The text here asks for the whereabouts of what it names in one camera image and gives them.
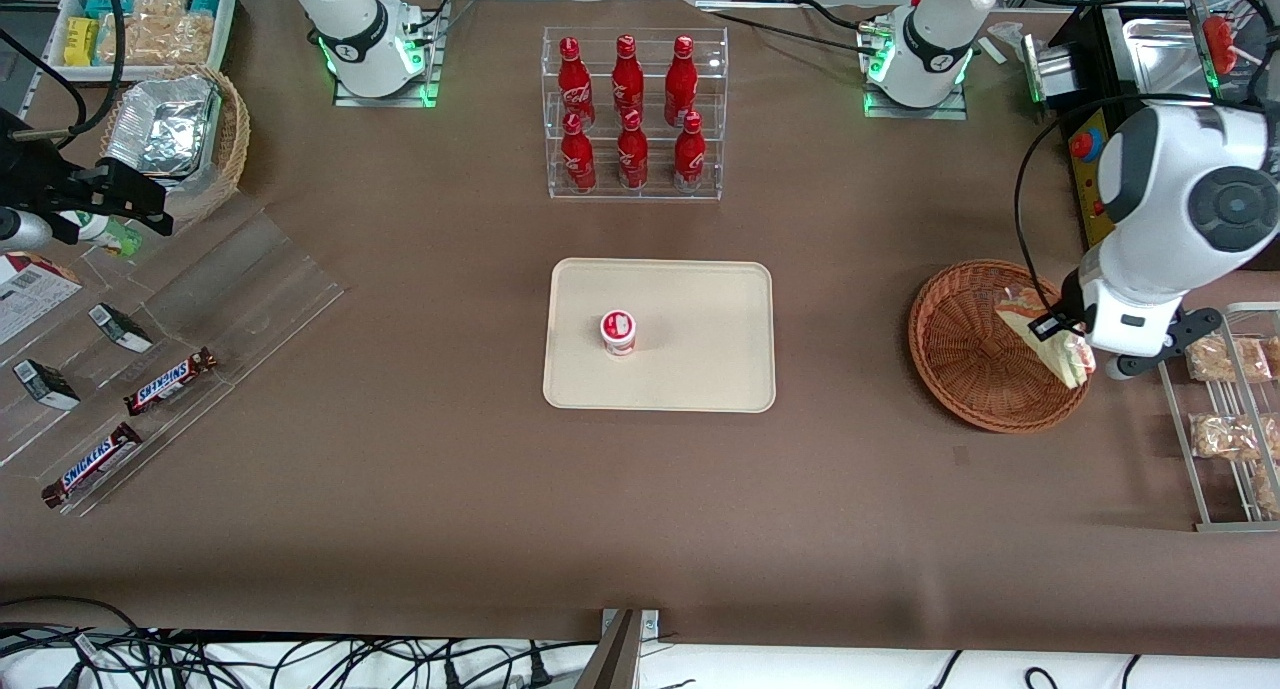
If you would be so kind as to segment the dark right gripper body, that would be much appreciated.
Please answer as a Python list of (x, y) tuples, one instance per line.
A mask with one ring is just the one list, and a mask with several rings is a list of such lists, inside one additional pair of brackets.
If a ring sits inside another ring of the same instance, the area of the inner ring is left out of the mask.
[(1, 110), (1, 206), (27, 213), (76, 210), (70, 186), (78, 172), (49, 140), (19, 142), (14, 131), (29, 129), (13, 111)]

